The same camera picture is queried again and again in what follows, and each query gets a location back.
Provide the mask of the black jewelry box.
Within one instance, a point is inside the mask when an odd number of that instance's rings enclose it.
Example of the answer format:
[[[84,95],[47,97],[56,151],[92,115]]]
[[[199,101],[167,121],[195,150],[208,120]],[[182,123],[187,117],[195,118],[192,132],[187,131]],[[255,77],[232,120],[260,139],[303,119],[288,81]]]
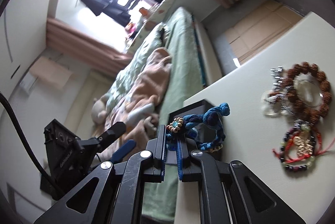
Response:
[[[168,126],[172,129],[167,129],[167,163],[174,166],[179,164],[177,138],[181,135],[195,141],[200,151],[219,151],[225,140],[223,117],[229,114],[227,103],[213,106],[206,100],[171,112],[168,116]]]

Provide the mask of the beige plush toy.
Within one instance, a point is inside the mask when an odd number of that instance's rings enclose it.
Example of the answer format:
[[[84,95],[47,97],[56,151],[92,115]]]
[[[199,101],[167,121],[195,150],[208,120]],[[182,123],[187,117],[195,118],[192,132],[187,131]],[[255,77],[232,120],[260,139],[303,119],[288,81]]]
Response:
[[[91,109],[91,118],[96,125],[101,125],[105,122],[107,116],[107,101],[109,95],[105,94],[99,99],[94,98],[93,107]]]

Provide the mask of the pink blanket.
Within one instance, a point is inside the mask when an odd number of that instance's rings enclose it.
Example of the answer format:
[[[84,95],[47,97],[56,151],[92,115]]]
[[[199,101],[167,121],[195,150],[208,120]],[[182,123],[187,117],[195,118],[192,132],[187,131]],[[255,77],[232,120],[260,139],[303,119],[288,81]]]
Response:
[[[156,107],[162,102],[170,79],[172,56],[164,47],[154,50],[147,59],[143,71],[138,75],[130,91],[121,98],[105,119],[107,130],[116,122],[123,122],[126,131],[103,152],[95,156],[94,161],[105,161],[127,141],[133,140],[135,148],[124,159],[144,150],[147,142],[155,136],[159,114]]]

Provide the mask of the brown curtain left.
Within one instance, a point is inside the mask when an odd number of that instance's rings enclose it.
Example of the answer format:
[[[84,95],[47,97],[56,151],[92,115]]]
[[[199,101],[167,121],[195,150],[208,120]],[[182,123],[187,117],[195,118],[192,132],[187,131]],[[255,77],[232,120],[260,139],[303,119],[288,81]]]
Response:
[[[46,46],[111,77],[116,77],[133,59],[132,55],[105,45],[55,18],[46,20]]]

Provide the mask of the green bed sheet mattress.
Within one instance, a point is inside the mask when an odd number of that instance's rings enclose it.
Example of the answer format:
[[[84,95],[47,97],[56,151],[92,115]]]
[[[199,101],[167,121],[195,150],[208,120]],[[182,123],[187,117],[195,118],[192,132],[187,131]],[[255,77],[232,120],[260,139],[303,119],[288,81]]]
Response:
[[[168,89],[160,105],[159,125],[167,125],[170,113],[203,88],[198,50],[192,25],[192,14],[178,8],[166,22],[169,38],[165,43],[172,56]],[[165,166],[162,183],[145,184],[141,223],[173,223],[178,190],[175,165]]]

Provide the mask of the green floral quilt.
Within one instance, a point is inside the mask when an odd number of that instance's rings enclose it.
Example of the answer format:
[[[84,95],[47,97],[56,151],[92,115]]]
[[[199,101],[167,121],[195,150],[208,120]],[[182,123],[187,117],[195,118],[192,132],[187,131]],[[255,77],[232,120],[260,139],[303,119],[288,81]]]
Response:
[[[106,111],[109,114],[120,100],[130,91],[138,75],[143,71],[147,59],[157,48],[163,47],[168,35],[167,25],[159,23],[136,50],[131,62],[121,70],[106,95]]]

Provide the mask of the black hanging clothes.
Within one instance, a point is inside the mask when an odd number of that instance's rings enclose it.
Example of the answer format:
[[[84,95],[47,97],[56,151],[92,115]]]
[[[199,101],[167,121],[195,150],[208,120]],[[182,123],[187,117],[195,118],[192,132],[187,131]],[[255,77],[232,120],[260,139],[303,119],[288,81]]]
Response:
[[[99,16],[102,13],[112,18],[116,23],[123,27],[126,27],[131,16],[128,13],[128,9],[118,3],[119,0],[80,0],[88,7],[95,16]]]

